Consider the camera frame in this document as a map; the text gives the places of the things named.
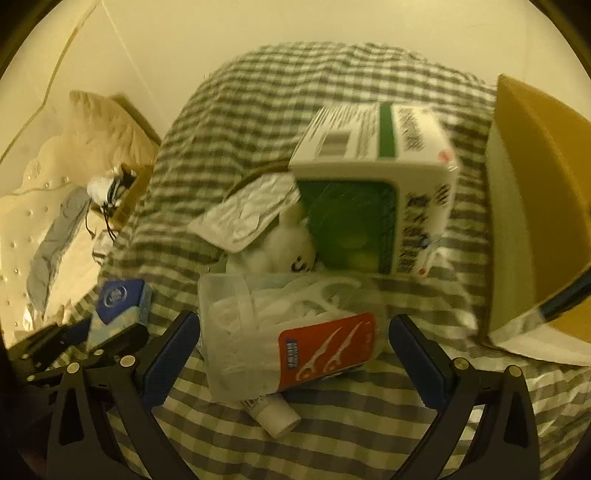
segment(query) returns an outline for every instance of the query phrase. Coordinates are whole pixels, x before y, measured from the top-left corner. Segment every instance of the blue logo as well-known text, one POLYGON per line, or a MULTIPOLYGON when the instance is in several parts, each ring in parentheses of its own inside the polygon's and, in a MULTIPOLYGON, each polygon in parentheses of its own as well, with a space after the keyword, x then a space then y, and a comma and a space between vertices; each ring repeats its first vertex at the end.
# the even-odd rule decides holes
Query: blue logo
POLYGON ((111 308, 117 305, 120 301, 124 301, 126 298, 127 289, 122 285, 118 285, 107 291, 103 303, 105 304, 105 307, 111 308))

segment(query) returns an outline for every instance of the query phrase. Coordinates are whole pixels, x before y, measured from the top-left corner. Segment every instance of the clear plastic container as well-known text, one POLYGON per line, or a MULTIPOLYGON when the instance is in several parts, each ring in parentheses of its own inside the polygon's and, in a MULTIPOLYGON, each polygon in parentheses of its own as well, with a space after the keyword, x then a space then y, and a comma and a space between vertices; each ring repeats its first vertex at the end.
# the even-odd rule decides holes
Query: clear plastic container
POLYGON ((381 295, 358 275, 203 275, 199 307, 215 401, 257 398, 356 367, 387 337, 381 295))

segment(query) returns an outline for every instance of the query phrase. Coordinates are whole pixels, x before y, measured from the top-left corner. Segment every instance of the barcode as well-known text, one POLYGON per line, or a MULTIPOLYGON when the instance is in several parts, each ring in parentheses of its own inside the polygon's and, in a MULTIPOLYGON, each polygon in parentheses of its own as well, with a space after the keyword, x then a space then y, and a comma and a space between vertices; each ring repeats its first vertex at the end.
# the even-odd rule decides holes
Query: barcode
POLYGON ((343 157, 351 132, 328 132, 318 153, 319 157, 343 157))

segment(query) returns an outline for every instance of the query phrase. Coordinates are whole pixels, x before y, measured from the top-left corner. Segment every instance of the gingham blanket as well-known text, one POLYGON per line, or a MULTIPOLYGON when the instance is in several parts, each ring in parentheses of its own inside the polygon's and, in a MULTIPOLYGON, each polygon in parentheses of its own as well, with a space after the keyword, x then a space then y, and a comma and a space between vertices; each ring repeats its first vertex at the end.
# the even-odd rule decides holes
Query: gingham blanket
MULTIPOLYGON (((522 367, 540 434, 542 478, 551 478, 589 424, 591 375, 473 341, 489 293, 484 152, 495 89, 471 74, 374 44, 266 46, 224 65, 199 86, 166 135, 148 192, 117 239, 101 281, 147 280, 154 289, 153 333, 180 310, 197 308, 199 274, 221 252, 188 232, 187 224, 251 169, 289 160, 315 111, 334 101, 434 106, 463 163, 444 248, 428 279, 384 281, 382 289, 392 313, 412 315, 451 357, 467 357, 477 368, 522 367)), ((76 317, 92 310, 97 291, 77 306, 76 317)), ((272 441, 244 411, 210 402, 195 350, 154 415, 203 479, 388 479, 434 418, 391 353, 285 397, 303 421, 272 441)), ((459 466, 479 415, 476 409, 444 473, 459 466)), ((141 471, 121 421, 114 417, 113 425, 130 465, 141 471)))

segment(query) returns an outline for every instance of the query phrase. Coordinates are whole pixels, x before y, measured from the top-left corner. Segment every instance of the blue box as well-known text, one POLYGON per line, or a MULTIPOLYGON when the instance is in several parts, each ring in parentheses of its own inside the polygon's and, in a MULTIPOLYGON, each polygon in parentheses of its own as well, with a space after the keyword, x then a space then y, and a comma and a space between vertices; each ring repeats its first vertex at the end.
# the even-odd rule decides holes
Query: blue box
POLYGON ((105 282, 90 321, 86 349, 92 350, 134 323, 148 326, 152 289, 139 278, 105 282))

